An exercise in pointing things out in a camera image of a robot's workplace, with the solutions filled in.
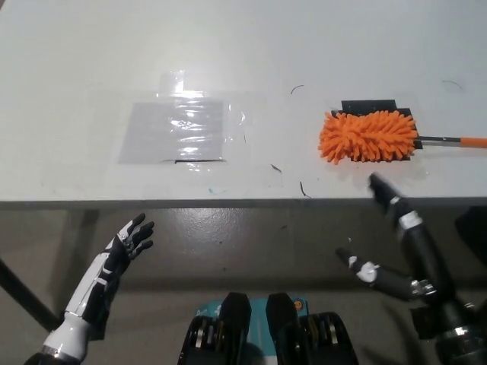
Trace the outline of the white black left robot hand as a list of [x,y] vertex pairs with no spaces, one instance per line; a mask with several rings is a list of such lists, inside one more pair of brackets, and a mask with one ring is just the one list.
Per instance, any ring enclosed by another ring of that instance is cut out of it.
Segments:
[[140,253],[153,245],[154,222],[146,224],[141,213],[130,220],[100,252],[75,289],[65,313],[83,319],[89,325],[89,339],[103,340],[110,309],[122,275]]

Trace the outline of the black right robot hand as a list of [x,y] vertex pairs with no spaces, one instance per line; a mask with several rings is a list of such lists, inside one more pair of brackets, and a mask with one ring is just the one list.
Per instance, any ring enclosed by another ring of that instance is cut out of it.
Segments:
[[464,337],[482,332],[479,317],[457,296],[453,276],[434,237],[409,201],[383,177],[372,173],[369,188],[389,219],[411,270],[404,275],[338,248],[336,255],[355,277],[371,289],[405,302],[421,300],[430,316],[434,337]]

